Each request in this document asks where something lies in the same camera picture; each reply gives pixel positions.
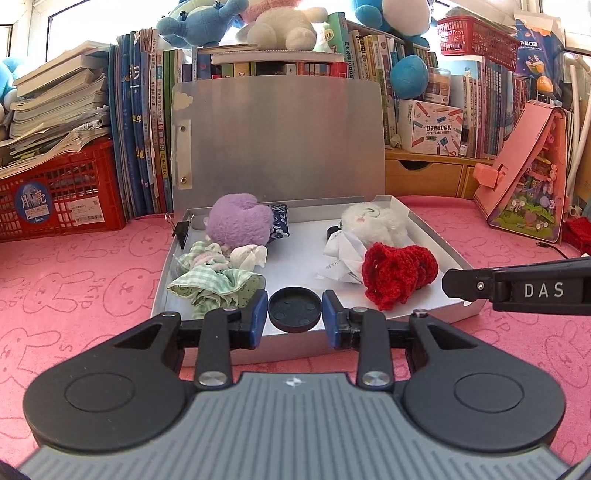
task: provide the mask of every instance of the gray ribbed panel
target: gray ribbed panel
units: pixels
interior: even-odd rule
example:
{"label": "gray ribbed panel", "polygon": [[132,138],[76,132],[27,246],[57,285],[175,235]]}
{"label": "gray ribbed panel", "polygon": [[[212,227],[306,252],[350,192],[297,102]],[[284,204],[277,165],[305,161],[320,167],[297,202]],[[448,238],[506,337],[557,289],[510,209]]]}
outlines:
{"label": "gray ribbed panel", "polygon": [[110,456],[44,447],[21,470],[32,480],[556,480],[566,468],[545,447],[505,458],[448,449],[344,374],[248,373],[229,391],[199,394],[142,447]]}

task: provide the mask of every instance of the green gingham cloth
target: green gingham cloth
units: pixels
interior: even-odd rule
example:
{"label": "green gingham cloth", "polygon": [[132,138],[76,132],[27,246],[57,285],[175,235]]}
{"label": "green gingham cloth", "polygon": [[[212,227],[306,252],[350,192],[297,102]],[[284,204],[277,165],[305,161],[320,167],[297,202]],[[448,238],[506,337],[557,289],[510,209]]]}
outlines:
{"label": "green gingham cloth", "polygon": [[[207,261],[193,265],[198,258]],[[196,319],[202,319],[207,312],[220,307],[245,307],[257,289],[265,288],[267,284],[262,275],[232,268],[230,261],[225,259],[224,262],[222,258],[218,244],[196,242],[189,253],[178,259],[186,273],[172,281],[168,289],[191,301]]]}

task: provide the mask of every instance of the pink triangular box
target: pink triangular box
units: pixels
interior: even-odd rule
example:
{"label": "pink triangular box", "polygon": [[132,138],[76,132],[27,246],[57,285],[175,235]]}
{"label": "pink triangular box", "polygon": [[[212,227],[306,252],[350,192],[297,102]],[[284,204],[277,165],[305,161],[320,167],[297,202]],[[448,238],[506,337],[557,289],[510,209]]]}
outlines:
{"label": "pink triangular box", "polygon": [[[540,169],[546,165],[554,170],[554,164],[556,178],[551,181],[554,173],[547,173],[549,176],[545,177],[546,173],[540,173]],[[530,100],[492,168],[499,173],[496,186],[480,185],[474,194],[487,223],[546,242],[557,242],[566,208],[566,118],[563,110]],[[548,194],[550,184],[552,194]]]}

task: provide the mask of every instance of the white barcode label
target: white barcode label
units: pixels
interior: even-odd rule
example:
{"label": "white barcode label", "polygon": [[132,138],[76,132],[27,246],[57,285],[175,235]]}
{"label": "white barcode label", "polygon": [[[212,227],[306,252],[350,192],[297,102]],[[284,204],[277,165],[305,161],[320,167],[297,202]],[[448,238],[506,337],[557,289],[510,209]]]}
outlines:
{"label": "white barcode label", "polygon": [[74,225],[87,225],[88,223],[105,221],[98,197],[74,200],[69,203],[68,207]]}

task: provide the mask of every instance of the purple plush toy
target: purple plush toy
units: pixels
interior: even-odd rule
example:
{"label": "purple plush toy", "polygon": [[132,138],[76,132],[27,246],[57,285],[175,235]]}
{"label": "purple plush toy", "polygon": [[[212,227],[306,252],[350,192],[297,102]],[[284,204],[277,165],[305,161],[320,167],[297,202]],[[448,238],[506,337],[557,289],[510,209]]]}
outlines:
{"label": "purple plush toy", "polygon": [[238,248],[244,245],[266,245],[273,226],[273,212],[259,205],[249,193],[224,195],[204,220],[205,232],[220,245]]}

